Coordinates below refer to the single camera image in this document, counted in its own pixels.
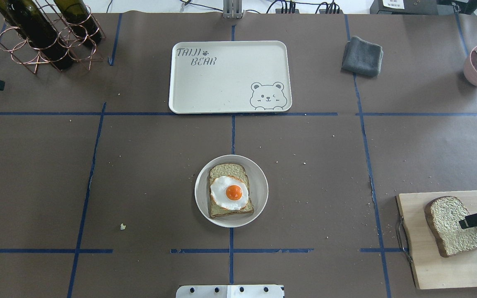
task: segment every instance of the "white sticker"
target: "white sticker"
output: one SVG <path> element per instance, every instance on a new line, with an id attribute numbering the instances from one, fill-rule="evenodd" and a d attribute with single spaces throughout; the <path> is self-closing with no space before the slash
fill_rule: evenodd
<path id="1" fill-rule="evenodd" d="M 389 8 L 404 9 L 404 0 L 382 0 L 382 3 Z"/>

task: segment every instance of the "egg white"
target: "egg white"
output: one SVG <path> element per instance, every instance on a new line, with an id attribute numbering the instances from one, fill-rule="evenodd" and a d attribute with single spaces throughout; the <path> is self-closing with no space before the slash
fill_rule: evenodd
<path id="1" fill-rule="evenodd" d="M 238 185 L 242 190 L 242 197 L 238 200 L 230 200 L 226 195 L 226 190 L 231 185 Z M 211 184 L 211 197 L 216 204 L 227 210 L 240 210 L 248 204 L 248 187 L 240 179 L 233 176 L 221 176 Z"/>

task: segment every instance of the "bear face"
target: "bear face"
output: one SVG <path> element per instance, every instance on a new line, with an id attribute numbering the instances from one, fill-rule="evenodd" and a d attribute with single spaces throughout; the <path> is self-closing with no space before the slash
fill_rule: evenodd
<path id="1" fill-rule="evenodd" d="M 273 85 L 253 83 L 250 104 L 255 110 L 282 110 L 287 103 L 283 89 L 284 85 L 280 82 L 275 82 Z"/>

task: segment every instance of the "toast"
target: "toast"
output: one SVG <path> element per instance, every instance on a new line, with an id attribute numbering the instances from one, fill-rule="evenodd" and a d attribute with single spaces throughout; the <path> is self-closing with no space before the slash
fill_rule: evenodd
<path id="1" fill-rule="evenodd" d="M 246 184 L 246 187 L 248 188 L 248 191 L 250 190 L 250 181 L 248 179 L 248 175 L 246 175 L 246 170 L 244 169 L 243 166 L 240 164 L 235 164 L 235 163 L 222 163 L 222 164 L 217 164 L 214 166 L 210 172 L 209 172 L 209 183 L 208 183 L 208 191 L 210 194 L 210 200 L 209 200 L 209 214 L 212 219 L 215 217 L 220 217 L 220 216 L 227 216 L 227 215 L 233 215 L 233 214 L 247 214 L 247 213 L 253 213 L 253 204 L 251 202 L 251 196 L 248 198 L 248 203 L 246 206 L 244 206 L 240 210 L 227 210 L 225 208 L 222 208 L 216 204 L 214 201 L 214 198 L 211 196 L 211 191 L 210 191 L 210 186 L 214 182 L 214 180 L 218 177 L 229 175 L 232 177 L 235 177 Z"/>
<path id="2" fill-rule="evenodd" d="M 477 249 L 477 228 L 464 230 L 459 223 L 467 215 L 469 211 L 456 197 L 440 197 L 426 204 L 424 216 L 443 258 Z"/>

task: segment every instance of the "brown tabletop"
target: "brown tabletop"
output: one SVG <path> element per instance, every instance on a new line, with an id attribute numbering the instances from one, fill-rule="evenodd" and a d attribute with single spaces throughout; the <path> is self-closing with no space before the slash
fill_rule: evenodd
<path id="1" fill-rule="evenodd" d="M 0 297 L 174 297 L 206 284 L 477 296 L 417 290 L 395 234 L 396 194 L 477 190 L 477 88 L 462 75 L 477 17 L 96 17 L 107 38 L 89 72 L 35 76 L 0 50 Z M 383 47 L 377 78 L 340 70 L 350 36 Z M 172 47 L 218 40 L 284 42 L 291 109 L 171 113 Z M 199 171 L 226 154 L 257 162 L 270 189 L 240 228 L 210 223 L 194 200 Z"/>

